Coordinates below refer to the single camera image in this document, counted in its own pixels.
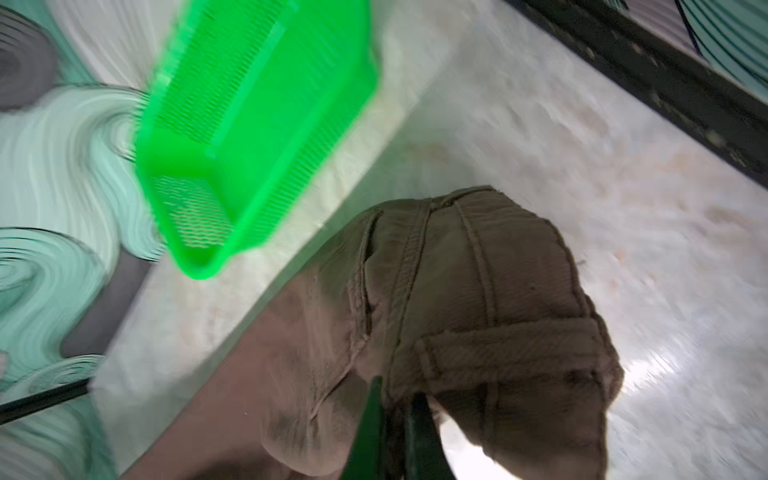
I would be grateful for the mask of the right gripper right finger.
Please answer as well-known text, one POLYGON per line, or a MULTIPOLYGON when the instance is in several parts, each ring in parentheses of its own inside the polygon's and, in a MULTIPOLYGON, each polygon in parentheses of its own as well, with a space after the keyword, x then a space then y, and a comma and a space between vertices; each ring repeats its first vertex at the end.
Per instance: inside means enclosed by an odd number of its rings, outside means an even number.
POLYGON ((425 394, 416 394, 405 418, 407 480, 455 480, 425 394))

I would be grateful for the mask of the brown trousers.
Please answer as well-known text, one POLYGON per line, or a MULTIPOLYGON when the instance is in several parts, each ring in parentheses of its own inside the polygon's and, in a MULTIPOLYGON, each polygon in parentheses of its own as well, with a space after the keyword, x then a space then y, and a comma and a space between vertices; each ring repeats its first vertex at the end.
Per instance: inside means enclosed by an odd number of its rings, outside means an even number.
POLYGON ((623 381, 560 232, 488 186, 353 218, 206 369, 127 478, 336 479, 380 381, 390 479, 418 395, 519 478, 602 479, 623 381))

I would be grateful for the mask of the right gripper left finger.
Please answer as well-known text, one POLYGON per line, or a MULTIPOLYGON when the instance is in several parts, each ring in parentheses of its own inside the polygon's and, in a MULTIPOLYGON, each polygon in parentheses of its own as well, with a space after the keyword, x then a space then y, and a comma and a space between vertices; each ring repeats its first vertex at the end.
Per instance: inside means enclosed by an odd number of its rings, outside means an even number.
POLYGON ((355 440, 340 480, 381 480, 383 447, 385 444, 385 410, 381 401, 383 380, 372 381, 355 440))

